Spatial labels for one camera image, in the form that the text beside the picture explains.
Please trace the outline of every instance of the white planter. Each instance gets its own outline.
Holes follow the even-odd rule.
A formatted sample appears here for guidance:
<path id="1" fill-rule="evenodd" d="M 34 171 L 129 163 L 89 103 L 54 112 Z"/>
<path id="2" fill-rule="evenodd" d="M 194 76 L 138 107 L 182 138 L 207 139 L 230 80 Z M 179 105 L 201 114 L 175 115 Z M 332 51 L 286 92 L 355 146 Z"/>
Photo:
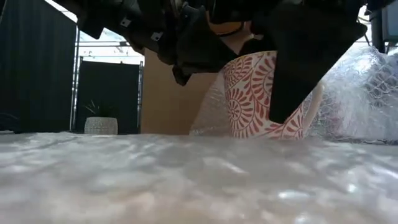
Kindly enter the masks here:
<path id="1" fill-rule="evenodd" d="M 87 118 L 85 124 L 85 134 L 118 134 L 118 120 L 116 118 Z"/>

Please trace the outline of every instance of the bubble wrap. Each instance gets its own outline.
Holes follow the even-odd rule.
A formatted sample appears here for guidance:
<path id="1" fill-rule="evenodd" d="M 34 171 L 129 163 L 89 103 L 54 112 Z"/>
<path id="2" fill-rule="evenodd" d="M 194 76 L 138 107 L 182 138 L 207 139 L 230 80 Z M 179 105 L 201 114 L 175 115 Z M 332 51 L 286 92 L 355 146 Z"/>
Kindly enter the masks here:
<path id="1" fill-rule="evenodd" d="M 398 54 L 352 47 L 323 78 L 323 101 L 307 135 L 329 140 L 398 140 Z M 223 78 L 203 100 L 192 135 L 227 136 L 228 112 Z M 308 108 L 311 95 L 303 102 Z"/>
<path id="2" fill-rule="evenodd" d="M 391 146 L 0 135 L 2 224 L 396 224 Z"/>

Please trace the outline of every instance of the metal pole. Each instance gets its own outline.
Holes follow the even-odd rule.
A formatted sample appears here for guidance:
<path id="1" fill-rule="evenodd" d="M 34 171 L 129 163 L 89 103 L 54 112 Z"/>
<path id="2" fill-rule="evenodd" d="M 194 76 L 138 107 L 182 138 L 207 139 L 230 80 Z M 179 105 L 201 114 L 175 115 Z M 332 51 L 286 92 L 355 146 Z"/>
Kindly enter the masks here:
<path id="1" fill-rule="evenodd" d="M 372 24 L 372 44 L 380 53 L 386 53 L 386 46 L 383 41 L 382 11 L 377 10 L 370 15 Z"/>
<path id="2" fill-rule="evenodd" d="M 137 104 L 137 128 L 141 132 L 141 107 L 142 107 L 142 88 L 144 84 L 144 62 L 139 64 L 138 74 L 138 104 Z"/>
<path id="3" fill-rule="evenodd" d="M 78 99 L 78 95 L 79 95 L 79 91 L 78 91 L 78 89 L 79 89 L 79 76 L 80 76 L 80 65 L 81 65 L 81 63 L 82 63 L 82 61 L 83 61 L 83 56 L 80 56 L 79 57 L 80 58 L 80 60 L 79 60 L 79 66 L 78 66 L 78 70 L 77 70 L 77 73 L 76 73 L 76 83 L 75 83 L 75 104 L 73 105 L 73 123 L 72 123 L 72 129 L 73 130 L 76 130 L 76 109 L 77 109 L 77 99 Z"/>
<path id="4" fill-rule="evenodd" d="M 75 47 L 75 69 L 73 72 L 73 81 L 72 81 L 72 98 L 71 98 L 71 107 L 70 107 L 70 121 L 69 121 L 69 131 L 74 131 L 75 129 L 75 105 L 76 105 L 76 97 L 77 97 L 77 81 L 78 81 L 78 59 L 79 59 L 79 48 L 80 48 L 80 30 L 76 27 L 77 35 L 76 35 L 76 47 Z"/>

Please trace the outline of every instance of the black backdrop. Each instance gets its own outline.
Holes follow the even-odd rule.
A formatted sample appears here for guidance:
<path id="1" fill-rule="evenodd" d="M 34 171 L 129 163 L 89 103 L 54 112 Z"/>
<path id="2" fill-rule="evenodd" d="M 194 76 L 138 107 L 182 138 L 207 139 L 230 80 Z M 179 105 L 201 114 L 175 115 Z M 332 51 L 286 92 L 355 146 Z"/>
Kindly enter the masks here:
<path id="1" fill-rule="evenodd" d="M 79 68 L 76 127 L 82 133 L 91 103 L 113 107 L 119 134 L 137 134 L 139 65 L 82 61 Z"/>
<path id="2" fill-rule="evenodd" d="M 0 24 L 0 114 L 23 132 L 68 131 L 76 25 L 44 0 L 10 0 Z"/>

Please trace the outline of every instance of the robotic arm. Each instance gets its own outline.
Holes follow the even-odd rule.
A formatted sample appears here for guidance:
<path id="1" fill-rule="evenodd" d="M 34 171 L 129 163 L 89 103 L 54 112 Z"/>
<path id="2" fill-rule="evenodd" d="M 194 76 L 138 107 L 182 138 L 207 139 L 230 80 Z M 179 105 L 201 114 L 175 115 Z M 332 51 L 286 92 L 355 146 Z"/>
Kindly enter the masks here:
<path id="1" fill-rule="evenodd" d="M 218 72 L 239 55 L 277 50 L 270 119 L 283 123 L 320 79 L 366 33 L 359 9 L 380 10 L 394 0 L 54 0 L 98 39 L 106 27 L 141 52 L 173 65 L 177 83 Z M 251 21 L 262 39 L 234 53 L 208 25 Z"/>

